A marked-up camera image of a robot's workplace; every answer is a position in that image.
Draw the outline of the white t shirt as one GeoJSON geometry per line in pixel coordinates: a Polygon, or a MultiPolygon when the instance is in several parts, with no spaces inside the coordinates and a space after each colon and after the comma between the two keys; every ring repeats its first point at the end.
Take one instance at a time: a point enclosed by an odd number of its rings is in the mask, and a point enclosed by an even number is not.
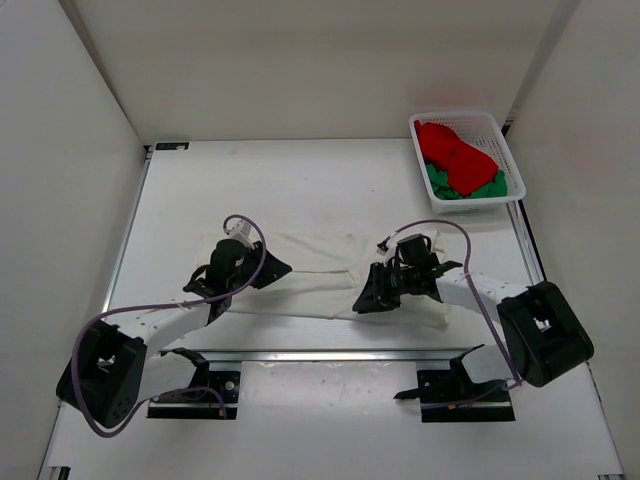
{"type": "Polygon", "coordinates": [[[292,272],[263,289],[248,288],[235,296],[231,312],[447,328],[450,308],[425,296],[407,295],[398,309],[386,313],[352,310],[370,265],[382,259],[379,233],[265,230],[264,235],[268,251],[292,272]]]}

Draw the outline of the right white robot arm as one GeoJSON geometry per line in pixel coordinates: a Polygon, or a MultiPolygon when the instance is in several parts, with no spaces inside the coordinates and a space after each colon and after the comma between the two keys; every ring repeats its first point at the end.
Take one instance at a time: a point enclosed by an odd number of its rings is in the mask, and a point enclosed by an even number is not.
{"type": "Polygon", "coordinates": [[[358,314],[389,312],[403,297],[421,296],[462,307],[498,324],[508,367],[534,387],[542,387],[590,360],[594,345],[555,284],[509,284],[467,273],[460,262],[440,262],[431,239],[401,239],[382,262],[374,262],[353,305],[358,314]]]}

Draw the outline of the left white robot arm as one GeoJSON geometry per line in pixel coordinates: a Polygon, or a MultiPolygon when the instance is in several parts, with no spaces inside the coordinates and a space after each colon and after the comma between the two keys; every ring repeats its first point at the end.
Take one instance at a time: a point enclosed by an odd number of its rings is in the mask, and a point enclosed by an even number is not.
{"type": "Polygon", "coordinates": [[[189,299],[117,308],[91,319],[76,338],[57,397],[103,438],[120,433],[155,396],[202,398],[213,391],[207,361],[173,342],[218,319],[245,289],[261,290],[291,271],[263,240],[219,241],[184,286],[189,299]]]}

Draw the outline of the green t shirt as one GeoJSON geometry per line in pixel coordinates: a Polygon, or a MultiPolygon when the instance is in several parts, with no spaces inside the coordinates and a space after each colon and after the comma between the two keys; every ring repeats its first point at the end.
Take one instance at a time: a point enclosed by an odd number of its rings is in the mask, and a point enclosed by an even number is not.
{"type": "Polygon", "coordinates": [[[456,161],[449,170],[433,163],[425,167],[432,190],[441,200],[497,198],[508,193],[505,173],[492,161],[456,161]]]}

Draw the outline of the red t shirt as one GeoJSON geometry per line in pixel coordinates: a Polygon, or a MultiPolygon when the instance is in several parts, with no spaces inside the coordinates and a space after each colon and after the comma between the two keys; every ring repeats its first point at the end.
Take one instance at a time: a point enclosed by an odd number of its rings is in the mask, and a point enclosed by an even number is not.
{"type": "Polygon", "coordinates": [[[497,165],[489,155],[464,142],[450,127],[415,121],[414,130],[424,164],[433,163],[442,170],[452,169],[456,161],[492,161],[497,165]]]}

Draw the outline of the white plastic basket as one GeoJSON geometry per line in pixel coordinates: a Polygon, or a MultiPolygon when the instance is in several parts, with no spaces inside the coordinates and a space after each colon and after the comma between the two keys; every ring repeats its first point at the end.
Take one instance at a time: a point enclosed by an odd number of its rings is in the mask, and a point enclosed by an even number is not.
{"type": "Polygon", "coordinates": [[[524,181],[491,114],[419,113],[409,128],[434,212],[489,210],[524,198],[524,181]]]}

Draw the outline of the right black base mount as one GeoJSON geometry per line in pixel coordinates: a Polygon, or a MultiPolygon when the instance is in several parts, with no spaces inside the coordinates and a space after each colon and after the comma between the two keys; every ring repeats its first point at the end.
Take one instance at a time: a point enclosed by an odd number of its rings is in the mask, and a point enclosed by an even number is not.
{"type": "Polygon", "coordinates": [[[396,401],[418,400],[422,423],[512,422],[515,413],[505,380],[475,382],[464,360],[479,353],[484,344],[451,358],[447,369],[422,368],[417,386],[396,393],[396,401]]]}

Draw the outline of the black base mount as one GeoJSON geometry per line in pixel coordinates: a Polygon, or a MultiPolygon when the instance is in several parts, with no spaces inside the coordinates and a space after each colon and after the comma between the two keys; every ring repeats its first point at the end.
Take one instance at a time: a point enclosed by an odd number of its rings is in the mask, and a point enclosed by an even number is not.
{"type": "Polygon", "coordinates": [[[479,353],[484,344],[451,358],[447,369],[422,368],[417,386],[396,393],[396,401],[418,400],[422,423],[512,422],[515,413],[505,380],[475,382],[464,360],[479,353]]]}
{"type": "Polygon", "coordinates": [[[147,417],[163,420],[235,420],[241,364],[209,359],[203,352],[176,348],[163,352],[189,361],[193,372],[185,385],[164,387],[148,403],[147,417]]]}

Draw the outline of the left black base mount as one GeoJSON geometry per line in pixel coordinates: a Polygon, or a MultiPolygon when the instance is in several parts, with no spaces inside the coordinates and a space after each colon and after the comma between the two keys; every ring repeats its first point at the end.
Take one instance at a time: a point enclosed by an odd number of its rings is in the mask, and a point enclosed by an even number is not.
{"type": "Polygon", "coordinates": [[[147,417],[163,420],[235,420],[241,364],[209,359],[203,352],[176,348],[163,352],[189,361],[193,372],[185,385],[164,387],[148,403],[147,417]]]}

